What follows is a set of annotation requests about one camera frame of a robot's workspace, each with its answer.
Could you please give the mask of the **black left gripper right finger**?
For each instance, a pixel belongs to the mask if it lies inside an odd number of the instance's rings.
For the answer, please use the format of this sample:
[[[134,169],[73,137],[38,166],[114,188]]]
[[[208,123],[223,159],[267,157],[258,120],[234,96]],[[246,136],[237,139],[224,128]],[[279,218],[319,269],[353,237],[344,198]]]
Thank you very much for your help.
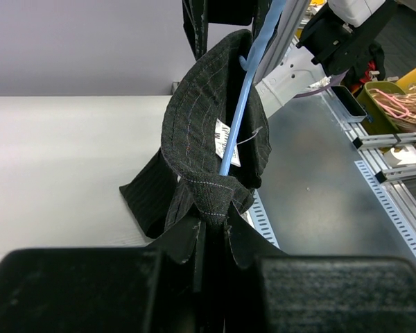
[[[400,257],[292,256],[229,208],[227,332],[416,332],[416,268]]]

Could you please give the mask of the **aluminium mounting rail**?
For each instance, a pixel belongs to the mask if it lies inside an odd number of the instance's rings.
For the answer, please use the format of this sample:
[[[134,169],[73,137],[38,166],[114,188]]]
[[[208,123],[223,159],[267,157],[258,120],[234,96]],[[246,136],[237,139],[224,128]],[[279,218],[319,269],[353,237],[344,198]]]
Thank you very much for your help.
[[[377,180],[381,183],[406,183],[416,200],[416,132],[370,135],[365,130],[364,134],[356,136],[353,144],[360,151],[379,150],[388,165],[376,172]]]

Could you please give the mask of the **olive bin of hangers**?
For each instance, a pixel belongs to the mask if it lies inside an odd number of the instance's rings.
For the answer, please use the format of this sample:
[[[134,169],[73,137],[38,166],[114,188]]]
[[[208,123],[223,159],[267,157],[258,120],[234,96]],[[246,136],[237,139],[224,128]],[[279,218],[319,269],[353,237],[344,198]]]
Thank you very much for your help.
[[[367,113],[362,125],[368,134],[416,132],[416,85],[403,89],[392,82],[372,81],[356,100]]]

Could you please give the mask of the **light blue wire hanger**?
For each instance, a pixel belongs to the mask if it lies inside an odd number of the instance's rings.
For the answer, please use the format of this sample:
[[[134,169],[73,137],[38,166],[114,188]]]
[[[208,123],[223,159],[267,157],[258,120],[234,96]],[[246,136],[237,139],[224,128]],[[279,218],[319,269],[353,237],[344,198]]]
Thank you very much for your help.
[[[239,62],[242,69],[245,71],[245,78],[239,94],[239,99],[234,112],[232,124],[230,126],[229,137],[224,150],[222,162],[220,165],[219,174],[227,176],[229,168],[235,152],[236,141],[239,135],[242,118],[245,112],[245,106],[248,100],[250,89],[253,83],[254,76],[257,72],[259,64],[263,58],[266,47],[274,33],[274,29],[280,19],[280,16],[286,6],[286,1],[276,0],[272,1],[270,9],[264,19],[263,26],[252,43],[247,58],[241,56]]]

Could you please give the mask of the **black tray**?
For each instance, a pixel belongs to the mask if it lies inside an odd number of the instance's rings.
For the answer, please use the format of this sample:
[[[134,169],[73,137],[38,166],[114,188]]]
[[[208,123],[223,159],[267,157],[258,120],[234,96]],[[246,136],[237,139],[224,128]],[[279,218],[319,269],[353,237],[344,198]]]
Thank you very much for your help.
[[[362,108],[352,93],[344,86],[333,86],[331,91],[343,105],[343,116],[349,123],[361,123],[367,116],[367,112]]]

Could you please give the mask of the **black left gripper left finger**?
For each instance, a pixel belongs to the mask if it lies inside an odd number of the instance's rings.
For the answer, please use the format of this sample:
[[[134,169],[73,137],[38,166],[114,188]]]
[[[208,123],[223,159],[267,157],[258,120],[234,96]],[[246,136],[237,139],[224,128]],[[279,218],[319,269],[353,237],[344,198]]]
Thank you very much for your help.
[[[144,247],[25,248],[0,261],[0,332],[199,332],[206,225]]]

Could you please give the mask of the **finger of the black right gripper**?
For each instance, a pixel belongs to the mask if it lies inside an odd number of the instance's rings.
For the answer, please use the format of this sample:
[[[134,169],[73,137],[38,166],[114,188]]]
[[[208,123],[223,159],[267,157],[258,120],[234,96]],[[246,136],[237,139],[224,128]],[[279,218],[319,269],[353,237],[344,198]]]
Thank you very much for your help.
[[[263,1],[258,0],[209,0],[208,22],[213,24],[249,26],[260,31],[263,25]]]
[[[206,0],[182,0],[183,28],[195,58],[207,52],[207,5]]]

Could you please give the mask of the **black pinstriped shirt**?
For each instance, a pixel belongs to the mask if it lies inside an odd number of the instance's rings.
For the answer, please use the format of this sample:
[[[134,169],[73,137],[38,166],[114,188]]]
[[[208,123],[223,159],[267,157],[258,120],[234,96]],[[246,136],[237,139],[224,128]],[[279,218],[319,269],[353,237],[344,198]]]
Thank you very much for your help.
[[[234,31],[192,66],[166,107],[158,152],[120,188],[147,237],[157,238],[191,210],[216,226],[229,208],[250,208],[271,152],[258,92],[250,90],[238,135],[240,164],[227,176],[219,174],[215,129],[232,122],[245,76],[239,58],[251,44],[250,31]]]

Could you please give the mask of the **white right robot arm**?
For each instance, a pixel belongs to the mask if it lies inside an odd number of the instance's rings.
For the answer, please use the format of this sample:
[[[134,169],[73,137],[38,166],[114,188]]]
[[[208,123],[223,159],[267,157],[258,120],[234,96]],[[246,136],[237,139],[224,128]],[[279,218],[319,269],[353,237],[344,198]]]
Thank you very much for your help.
[[[183,1],[183,28],[195,59],[207,52],[209,24],[251,26],[254,39],[268,31],[256,82],[263,104],[277,110],[309,85],[352,67],[397,2],[326,1],[289,47],[307,6],[307,1]]]

